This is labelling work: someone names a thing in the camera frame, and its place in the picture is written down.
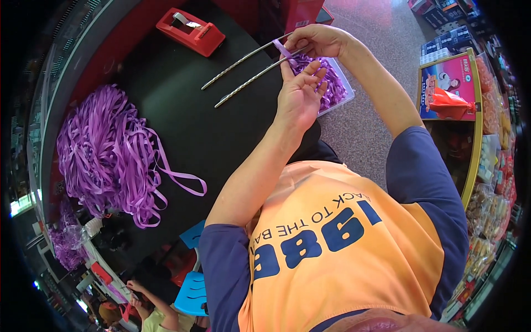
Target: purple decoration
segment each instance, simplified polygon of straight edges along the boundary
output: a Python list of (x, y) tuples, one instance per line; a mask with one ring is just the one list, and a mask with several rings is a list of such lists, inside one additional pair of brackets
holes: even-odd
[(69, 236), (69, 233), (64, 231), (65, 229), (76, 226), (81, 229), (81, 226), (75, 219), (74, 211), (68, 201), (68, 197), (65, 196), (63, 198), (59, 208), (61, 211), (61, 218), (58, 222), (58, 229), (51, 227), (48, 230), (48, 235), (54, 246), (55, 257), (61, 265), (70, 272), (83, 263), (85, 257), (87, 257), (87, 253), (83, 246), (79, 246), (78, 241), (80, 241), (80, 239)]
[[(157, 210), (165, 208), (155, 205), (155, 196), (168, 204), (157, 190), (157, 168), (194, 195), (205, 195), (207, 185), (195, 175), (169, 169), (160, 139), (137, 113), (116, 84), (100, 86), (63, 123), (57, 137), (59, 171), (67, 194), (79, 198), (93, 216), (102, 217), (105, 209), (115, 208), (131, 214), (139, 228), (155, 227), (160, 222)], [(157, 165), (158, 158), (164, 168)], [(199, 180), (202, 192), (177, 178)], [(151, 217), (158, 221), (150, 224)]]
[(284, 47), (284, 45), (282, 45), (281, 42), (279, 42), (278, 39), (275, 39), (273, 40), (273, 45), (277, 48), (277, 50), (279, 50), (282, 55), (284, 55), (286, 58), (288, 59), (291, 59), (292, 58), (292, 54), (286, 50), (286, 48)]
[(321, 98), (321, 107), (319, 108), (319, 113), (329, 109), (330, 107), (337, 105), (347, 96), (347, 90), (341, 79), (336, 73), (336, 70), (330, 65), (327, 58), (317, 57), (315, 59), (310, 58), (306, 54), (297, 54), (293, 57), (293, 60), (297, 62), (296, 65), (293, 65), (293, 62), (290, 60), (290, 66), (292, 67), (293, 73), (298, 75), (305, 69), (310, 62), (318, 60), (321, 62), (320, 68), (326, 68), (327, 73), (324, 75), (323, 80), (328, 82), (327, 92), (324, 93), (323, 98)]

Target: advertisement sign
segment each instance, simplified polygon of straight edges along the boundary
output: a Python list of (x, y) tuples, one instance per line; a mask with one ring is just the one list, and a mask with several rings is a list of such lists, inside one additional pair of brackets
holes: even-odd
[[(477, 102), (475, 97), (474, 75), (468, 54), (451, 57), (438, 63), (420, 69), (419, 84), (420, 105), (419, 111), (422, 119), (441, 119), (434, 111), (430, 110), (433, 93), (436, 87), (451, 92), (468, 102)], [(464, 121), (474, 121), (473, 112), (465, 114)]]

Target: right hand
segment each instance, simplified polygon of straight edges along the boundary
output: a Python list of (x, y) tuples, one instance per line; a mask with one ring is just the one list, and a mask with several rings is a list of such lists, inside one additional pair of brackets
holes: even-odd
[(341, 57), (347, 48), (358, 42), (348, 32), (324, 24), (310, 24), (295, 31), (288, 37), (284, 47), (289, 51), (310, 45), (306, 51), (309, 57)]
[(136, 280), (128, 280), (126, 286), (130, 290), (140, 293), (143, 293), (144, 290), (144, 287)]

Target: black table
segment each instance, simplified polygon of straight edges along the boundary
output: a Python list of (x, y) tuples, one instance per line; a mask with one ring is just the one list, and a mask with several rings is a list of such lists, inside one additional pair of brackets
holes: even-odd
[[(211, 78), (259, 46), (228, 15), (208, 4), (190, 4), (182, 9), (212, 22), (226, 35), (209, 58), (154, 28), (123, 62), (123, 71), (115, 81), (138, 108), (139, 117), (147, 118), (148, 127), (160, 136), (172, 170), (194, 174), (208, 186), (205, 196), (194, 196), (160, 172), (162, 184), (158, 189), (168, 200), (168, 207), (160, 212), (161, 222), (154, 228), (139, 229), (130, 218), (127, 231), (132, 247), (125, 255), (133, 263), (206, 219), (229, 176), (260, 142), (275, 117), (282, 86), (279, 67), (214, 108), (223, 96), (273, 62), (265, 52), (201, 90)], [(296, 154), (316, 143), (320, 134), (316, 121)], [(200, 191), (198, 181), (182, 183)]]

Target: wrist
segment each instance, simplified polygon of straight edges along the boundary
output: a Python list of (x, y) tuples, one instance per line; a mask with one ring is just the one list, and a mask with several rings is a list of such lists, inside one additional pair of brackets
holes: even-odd
[(345, 61), (352, 60), (353, 58), (357, 58), (358, 54), (364, 47), (365, 45), (363, 45), (361, 41), (357, 40), (352, 35), (349, 35), (343, 47), (341, 48), (337, 59), (343, 63)]
[(268, 137), (268, 140), (273, 142), (273, 144), (279, 146), (282, 153), (290, 158), (301, 145), (304, 133), (305, 131), (297, 128), (296, 125), (285, 125), (273, 121), (273, 124), (269, 127), (265, 135)]

